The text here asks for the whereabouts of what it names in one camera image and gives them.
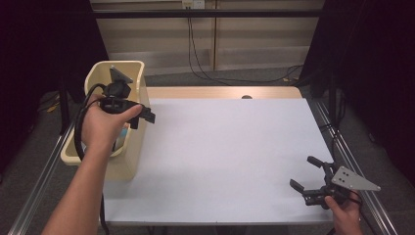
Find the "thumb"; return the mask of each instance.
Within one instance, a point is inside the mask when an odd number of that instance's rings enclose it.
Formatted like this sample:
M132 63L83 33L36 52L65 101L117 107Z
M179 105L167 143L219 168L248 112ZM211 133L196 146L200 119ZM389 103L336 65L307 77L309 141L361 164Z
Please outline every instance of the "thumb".
M128 120L138 116L141 113L142 109L143 107L141 105L136 105L119 114L118 116L120 117L121 122L127 122Z
M341 211L342 209L339 207L339 204L335 201L334 198L331 196L327 196L324 198L324 201L326 202L327 206L332 210L333 213L337 213L338 211Z

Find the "hand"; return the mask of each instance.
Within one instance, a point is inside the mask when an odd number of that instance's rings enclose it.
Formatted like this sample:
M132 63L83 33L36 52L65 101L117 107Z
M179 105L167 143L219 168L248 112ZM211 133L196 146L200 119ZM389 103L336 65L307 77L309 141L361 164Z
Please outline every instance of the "hand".
M88 104L100 98L102 96L92 95ZM124 124L138 116L141 110L142 106L137 105L122 114L111 115L101 110L97 102L94 102L82 124L82 142L88 149L98 148L110 152Z
M358 196L350 192L350 197L358 201ZM336 234L338 235L360 235L363 234L360 225L360 205L354 203L350 200L345 201L341 206L339 206L336 201L327 196L324 198L327 206L332 210L334 216L334 224L336 229Z

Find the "gray floor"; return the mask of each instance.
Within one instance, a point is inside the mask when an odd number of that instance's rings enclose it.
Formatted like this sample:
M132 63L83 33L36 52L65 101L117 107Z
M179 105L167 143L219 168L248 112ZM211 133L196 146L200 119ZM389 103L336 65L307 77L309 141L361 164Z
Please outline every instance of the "gray floor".
M290 85L291 81L259 82L259 80L269 80L284 77L286 69L266 69L266 70L230 70L209 72L212 77L226 77L232 79L250 79L255 82L225 81L232 85ZM290 77L299 75L299 71L294 72ZM200 79L191 73L157 75L146 77L149 86L180 86L180 85L223 85L210 79ZM315 110L315 100L309 98L308 87L300 89L303 97L308 98L310 108L315 113L318 124L323 124L321 118ZM44 99L53 95L48 93ZM327 94L322 98L327 101ZM69 102L71 114L77 111L77 105ZM40 175L43 166L47 162L60 132L60 111L57 109L53 113L40 112L39 118L22 145L21 150L16 155L4 174L4 181L0 185L0 234L7 234L14 220L16 219L23 203L28 197L32 187L35 185L37 177ZM341 123L341 132L352 153L356 157L365 176L382 186L382 191L377 195L385 206L388 214L398 234L414 234L415 230L415 189L410 185L400 172L391 164L387 154L381 146L372 143L368 137L366 126L353 112L349 106L346 107L346 116ZM328 132L323 132L328 147L331 146L331 138ZM339 153L335 152L335 158L340 159ZM38 207L32 223L28 227L26 234L39 234L44 223L47 221L50 212L59 202L65 192L71 177L76 168L58 163L49 187L45 192L45 197ZM364 213L370 216L370 212L365 209ZM373 217L370 216L371 223L376 226ZM235 227L230 234L326 234L332 224L306 225L306 226L249 226ZM367 225L362 222L365 234L371 234ZM112 227L114 234L148 234L143 227ZM164 234L216 234L213 227L168 227ZM156 234L162 234L162 228L157 227Z

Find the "white tabletop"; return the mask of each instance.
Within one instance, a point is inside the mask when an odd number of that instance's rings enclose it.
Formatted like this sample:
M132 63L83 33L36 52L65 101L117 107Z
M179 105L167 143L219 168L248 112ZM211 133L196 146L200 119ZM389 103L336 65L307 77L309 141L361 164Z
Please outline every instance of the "white tabletop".
M304 99L151 99L138 171L106 181L106 219L119 224L298 224L332 221L290 187L319 189L332 162Z

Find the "power outlet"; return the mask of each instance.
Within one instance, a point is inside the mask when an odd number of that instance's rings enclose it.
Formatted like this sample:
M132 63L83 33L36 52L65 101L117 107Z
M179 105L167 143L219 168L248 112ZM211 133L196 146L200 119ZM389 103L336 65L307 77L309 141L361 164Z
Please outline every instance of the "power outlet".
M182 0L183 9L193 9L193 0Z
M205 0L194 0L193 1L193 9L204 9L205 8Z

